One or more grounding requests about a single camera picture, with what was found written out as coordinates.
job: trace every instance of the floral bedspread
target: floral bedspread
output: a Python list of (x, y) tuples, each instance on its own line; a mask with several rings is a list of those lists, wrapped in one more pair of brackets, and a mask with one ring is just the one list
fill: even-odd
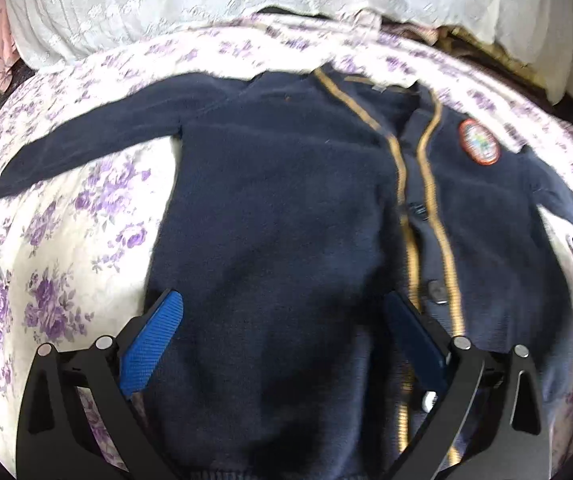
[[(486, 124), (509, 149), (529, 143), (573, 189), (573, 127), (488, 76), (369, 28), (266, 14), (38, 73), (0, 111), (0, 173), (24, 144), (156, 80), (194, 71), (237, 78), (265, 70), (308, 72), (327, 61), (382, 84), (421, 81), (445, 104)], [(180, 150), (170, 138), (146, 142), (0, 200), (0, 460), (11, 472), (20, 401), (37, 345), (83, 348), (140, 314)], [(573, 229), (542, 214), (573, 295)], [(88, 392), (83, 401), (105, 456), (121, 464)], [(573, 390), (555, 424), (554, 463), (572, 436)]]

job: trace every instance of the dark button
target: dark button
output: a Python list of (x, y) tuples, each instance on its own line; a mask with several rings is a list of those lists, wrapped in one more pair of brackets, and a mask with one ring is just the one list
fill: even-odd
[(439, 305), (443, 305), (449, 300), (447, 288), (439, 280), (431, 280), (427, 283), (427, 295), (431, 301)]
[(429, 219), (429, 215), (427, 214), (427, 208), (424, 204), (418, 202), (412, 202), (409, 204), (409, 211), (413, 215), (417, 216), (423, 222)]

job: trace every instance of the ribbed hem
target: ribbed hem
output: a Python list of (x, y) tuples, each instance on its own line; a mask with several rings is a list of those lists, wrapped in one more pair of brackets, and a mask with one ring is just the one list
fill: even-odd
[[(262, 476), (257, 476), (242, 472), (227, 472), (227, 471), (190, 471), (185, 475), (186, 478), (190, 480), (267, 480), (267, 478)], [(294, 480), (307, 480), (307, 477), (295, 478)], [(336, 480), (370, 480), (367, 475), (353, 475), (353, 476), (342, 476)]]

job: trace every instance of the embroidered patch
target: embroidered patch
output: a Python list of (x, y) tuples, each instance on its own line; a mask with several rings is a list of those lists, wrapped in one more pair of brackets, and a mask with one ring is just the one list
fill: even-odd
[(467, 119), (460, 124), (460, 144), (474, 161), (483, 166), (500, 158), (500, 145), (493, 134), (478, 121)]

